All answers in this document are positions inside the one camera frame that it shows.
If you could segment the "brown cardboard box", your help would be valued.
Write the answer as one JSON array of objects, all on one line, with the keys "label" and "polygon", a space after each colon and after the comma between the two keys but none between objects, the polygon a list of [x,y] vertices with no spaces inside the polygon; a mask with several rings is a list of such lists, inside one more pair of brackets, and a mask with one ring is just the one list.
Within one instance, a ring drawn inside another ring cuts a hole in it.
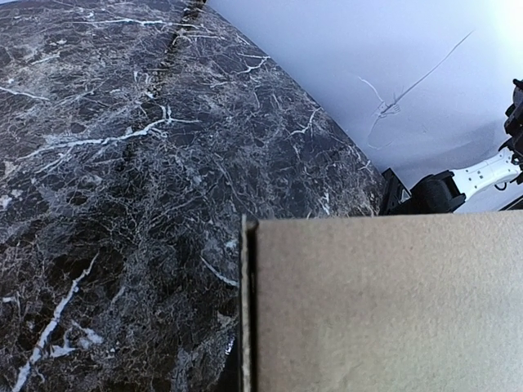
[{"label": "brown cardboard box", "polygon": [[522,214],[243,220],[243,391],[519,391]]}]

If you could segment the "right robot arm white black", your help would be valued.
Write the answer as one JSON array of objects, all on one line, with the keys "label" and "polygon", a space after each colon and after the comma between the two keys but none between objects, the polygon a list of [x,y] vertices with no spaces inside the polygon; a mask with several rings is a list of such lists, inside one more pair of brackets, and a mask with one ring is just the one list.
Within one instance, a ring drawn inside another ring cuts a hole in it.
[{"label": "right robot arm white black", "polygon": [[514,79],[512,83],[512,104],[505,112],[503,124],[509,138],[494,156],[484,161],[421,179],[410,190],[410,201],[418,212],[455,212],[481,191],[522,183],[522,81]]}]

